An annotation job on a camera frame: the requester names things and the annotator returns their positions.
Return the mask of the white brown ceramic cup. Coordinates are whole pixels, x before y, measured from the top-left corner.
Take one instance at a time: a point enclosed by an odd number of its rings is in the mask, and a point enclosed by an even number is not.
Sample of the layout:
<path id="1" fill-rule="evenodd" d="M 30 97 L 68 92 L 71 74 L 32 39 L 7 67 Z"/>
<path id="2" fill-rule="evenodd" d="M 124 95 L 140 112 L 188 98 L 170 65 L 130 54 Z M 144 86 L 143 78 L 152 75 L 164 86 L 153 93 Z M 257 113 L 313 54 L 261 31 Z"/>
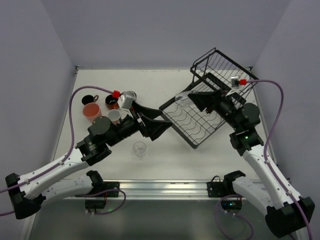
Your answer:
<path id="1" fill-rule="evenodd" d="M 137 94 L 134 91 L 126 91 L 126 95 L 132 98 L 134 101 L 137 100 Z"/>

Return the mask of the orange ceramic mug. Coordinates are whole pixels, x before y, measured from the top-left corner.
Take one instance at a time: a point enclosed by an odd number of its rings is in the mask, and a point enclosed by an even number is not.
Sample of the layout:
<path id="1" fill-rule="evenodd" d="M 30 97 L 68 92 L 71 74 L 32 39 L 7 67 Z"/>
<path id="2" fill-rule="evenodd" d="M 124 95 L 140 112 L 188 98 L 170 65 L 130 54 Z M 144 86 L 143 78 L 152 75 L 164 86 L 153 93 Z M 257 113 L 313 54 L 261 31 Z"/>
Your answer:
<path id="1" fill-rule="evenodd" d="M 118 104 L 118 99 L 113 97 L 112 94 L 109 94 L 106 98 L 105 98 L 105 105 L 107 107 L 108 110 L 117 110 L 119 109 L 119 104 Z"/>

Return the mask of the clear wine glass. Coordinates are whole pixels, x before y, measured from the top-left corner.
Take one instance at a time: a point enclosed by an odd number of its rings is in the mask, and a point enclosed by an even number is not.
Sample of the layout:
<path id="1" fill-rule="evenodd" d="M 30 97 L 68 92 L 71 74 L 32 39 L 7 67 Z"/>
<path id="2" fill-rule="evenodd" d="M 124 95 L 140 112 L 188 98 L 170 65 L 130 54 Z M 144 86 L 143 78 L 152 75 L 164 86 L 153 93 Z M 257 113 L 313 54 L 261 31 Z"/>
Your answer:
<path id="1" fill-rule="evenodd" d="M 174 101 L 181 108 L 189 107 L 193 104 L 193 101 L 189 98 L 189 94 L 193 91 L 182 91 L 175 95 Z"/>
<path id="2" fill-rule="evenodd" d="M 133 153 L 137 157 L 143 157 L 147 152 L 147 145 L 142 141 L 137 141 L 132 146 Z"/>

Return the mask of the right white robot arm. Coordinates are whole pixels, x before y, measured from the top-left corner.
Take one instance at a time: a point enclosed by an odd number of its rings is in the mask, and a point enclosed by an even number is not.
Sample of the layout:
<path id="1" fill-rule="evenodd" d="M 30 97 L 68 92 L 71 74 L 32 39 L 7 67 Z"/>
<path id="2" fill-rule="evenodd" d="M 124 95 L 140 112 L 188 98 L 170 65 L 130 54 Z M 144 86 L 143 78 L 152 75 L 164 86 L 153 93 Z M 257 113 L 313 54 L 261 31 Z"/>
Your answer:
<path id="1" fill-rule="evenodd" d="M 225 186 L 256 207 L 276 237 L 306 228 L 311 239 L 315 204 L 310 197 L 302 197 L 270 157 L 267 144 L 256 131 L 261 122 L 259 108 L 253 103 L 236 107 L 232 98 L 221 91 L 192 92 L 188 97 L 201 112 L 216 112 L 233 128 L 229 136 L 232 147 L 252 167 L 265 189 L 251 183 L 240 171 L 225 175 Z"/>

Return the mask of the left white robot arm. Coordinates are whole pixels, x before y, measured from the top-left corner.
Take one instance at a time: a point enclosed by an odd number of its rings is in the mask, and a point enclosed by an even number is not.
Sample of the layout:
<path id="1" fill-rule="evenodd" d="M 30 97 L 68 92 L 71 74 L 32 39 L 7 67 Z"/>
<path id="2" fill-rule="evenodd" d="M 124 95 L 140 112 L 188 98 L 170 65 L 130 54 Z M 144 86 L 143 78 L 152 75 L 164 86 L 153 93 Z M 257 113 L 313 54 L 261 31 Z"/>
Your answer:
<path id="1" fill-rule="evenodd" d="M 66 177 L 104 160 L 113 147 L 140 132 L 152 141 L 158 139 L 172 126 L 169 120 L 158 120 L 162 111 L 133 102 L 129 113 L 122 120 L 107 116 L 96 117 L 88 127 L 88 135 L 78 143 L 72 143 L 68 152 L 30 173 L 11 173 L 5 177 L 16 219 L 25 219 L 37 213 L 42 205 L 56 199 L 71 196 L 99 196 L 104 191 L 104 181 L 97 171 L 89 171 L 76 180 Z"/>

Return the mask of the salmon pink mug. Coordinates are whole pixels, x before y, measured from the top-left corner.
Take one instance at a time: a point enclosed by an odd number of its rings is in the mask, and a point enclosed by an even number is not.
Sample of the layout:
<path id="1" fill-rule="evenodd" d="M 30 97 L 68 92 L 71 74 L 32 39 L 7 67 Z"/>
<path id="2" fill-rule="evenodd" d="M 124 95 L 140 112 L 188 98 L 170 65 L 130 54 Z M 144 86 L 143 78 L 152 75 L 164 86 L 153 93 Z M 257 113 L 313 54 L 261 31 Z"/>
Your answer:
<path id="1" fill-rule="evenodd" d="M 120 111 L 117 109 L 112 109 L 108 112 L 107 117 L 113 124 L 119 124 L 122 120 Z"/>

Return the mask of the pink tall tumbler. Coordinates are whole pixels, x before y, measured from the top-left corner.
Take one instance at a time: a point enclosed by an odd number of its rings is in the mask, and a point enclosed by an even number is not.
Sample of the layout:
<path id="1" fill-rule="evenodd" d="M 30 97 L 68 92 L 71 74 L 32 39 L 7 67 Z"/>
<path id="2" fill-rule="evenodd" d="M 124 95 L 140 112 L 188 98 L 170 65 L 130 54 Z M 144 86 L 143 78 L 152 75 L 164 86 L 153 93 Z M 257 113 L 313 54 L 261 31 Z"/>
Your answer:
<path id="1" fill-rule="evenodd" d="M 82 114 L 91 123 L 93 123 L 96 118 L 102 116 L 100 106 L 94 102 L 86 104 L 82 109 Z"/>

